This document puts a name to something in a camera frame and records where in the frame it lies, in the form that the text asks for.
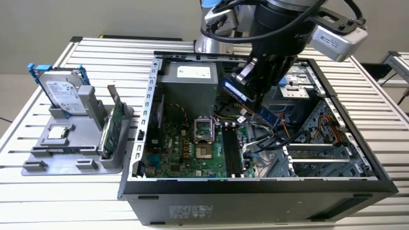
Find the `motherboard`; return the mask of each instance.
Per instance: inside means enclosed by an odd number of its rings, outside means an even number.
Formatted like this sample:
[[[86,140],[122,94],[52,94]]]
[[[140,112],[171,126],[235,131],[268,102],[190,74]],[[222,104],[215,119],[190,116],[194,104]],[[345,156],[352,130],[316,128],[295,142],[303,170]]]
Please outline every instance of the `motherboard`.
[[[204,131],[204,124],[199,124],[203,136],[210,136]],[[223,126],[215,125],[215,140],[212,143],[199,143],[195,141],[195,130],[187,129],[184,124],[166,124],[164,146],[162,150],[148,155],[147,176],[156,178],[224,178],[228,177],[230,161],[226,160],[226,146],[223,140]],[[236,145],[242,151],[243,144],[248,141],[247,129],[238,126]],[[246,177],[255,177],[251,167],[243,172]]]

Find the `power supply label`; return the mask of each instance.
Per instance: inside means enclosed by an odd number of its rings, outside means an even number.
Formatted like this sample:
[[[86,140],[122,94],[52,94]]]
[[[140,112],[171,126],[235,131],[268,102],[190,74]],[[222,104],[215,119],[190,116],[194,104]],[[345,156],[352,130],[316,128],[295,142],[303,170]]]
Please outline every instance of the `power supply label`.
[[[207,78],[211,79],[211,67],[180,66],[178,67],[179,78]]]
[[[48,81],[47,86],[60,108],[75,115],[87,113],[74,84],[67,81]]]

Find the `aluminum workbench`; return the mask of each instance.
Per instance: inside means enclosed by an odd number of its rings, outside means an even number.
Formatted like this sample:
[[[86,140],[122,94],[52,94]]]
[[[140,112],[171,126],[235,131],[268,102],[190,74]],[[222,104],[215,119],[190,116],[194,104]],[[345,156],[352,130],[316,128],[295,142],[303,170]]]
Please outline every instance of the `aluminum workbench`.
[[[122,100],[135,109],[128,153],[134,147],[155,50],[192,52],[194,43],[84,38],[68,44],[55,63],[59,67],[83,64],[104,104],[112,104],[107,85],[116,85]],[[236,54],[247,55],[250,51],[250,45],[235,47]],[[409,119],[353,57],[336,63],[313,49],[307,49],[300,57],[316,59],[400,193],[337,223],[183,228],[409,229]],[[38,89],[0,139],[0,223],[10,223],[0,229],[144,228],[128,202],[116,200],[120,174],[22,176],[22,164],[50,119],[48,107],[50,101]]]
[[[409,53],[389,51],[381,63],[389,65],[396,73],[409,83]]]

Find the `open computer tower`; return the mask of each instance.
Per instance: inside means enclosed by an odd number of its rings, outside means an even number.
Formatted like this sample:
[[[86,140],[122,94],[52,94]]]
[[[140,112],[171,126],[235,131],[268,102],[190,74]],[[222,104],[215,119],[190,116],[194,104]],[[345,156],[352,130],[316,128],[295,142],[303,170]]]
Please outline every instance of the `open computer tower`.
[[[337,221],[397,192],[315,60],[266,95],[272,127],[222,90],[247,58],[155,53],[119,194],[144,225]]]

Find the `white wall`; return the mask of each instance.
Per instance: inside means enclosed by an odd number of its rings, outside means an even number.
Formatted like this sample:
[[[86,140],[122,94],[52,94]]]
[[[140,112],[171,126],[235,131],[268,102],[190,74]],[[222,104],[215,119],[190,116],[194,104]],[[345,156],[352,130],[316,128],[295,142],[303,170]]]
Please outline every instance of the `white wall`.
[[[356,0],[371,37],[356,54],[377,62],[409,51],[409,0]],[[328,7],[353,16],[343,0]],[[0,0],[0,73],[26,73],[30,62],[54,63],[72,36],[182,37],[199,34],[199,0]]]
[[[52,64],[72,36],[194,40],[200,14],[199,0],[0,0],[0,73]]]

